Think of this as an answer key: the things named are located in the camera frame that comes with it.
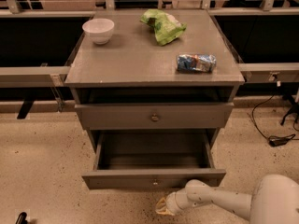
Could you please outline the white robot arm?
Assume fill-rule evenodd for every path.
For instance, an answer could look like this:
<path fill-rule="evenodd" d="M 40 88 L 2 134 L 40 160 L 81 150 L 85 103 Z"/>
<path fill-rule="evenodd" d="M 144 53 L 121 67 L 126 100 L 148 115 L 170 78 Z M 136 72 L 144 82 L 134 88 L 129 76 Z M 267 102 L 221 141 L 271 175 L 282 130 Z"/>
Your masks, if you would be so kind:
<path fill-rule="evenodd" d="M 252 194 L 212 188 L 193 179 L 157 202 L 155 211 L 175 216 L 205 204 L 215 204 L 249 224 L 299 224 L 299 184 L 284 175 L 266 175 Z"/>

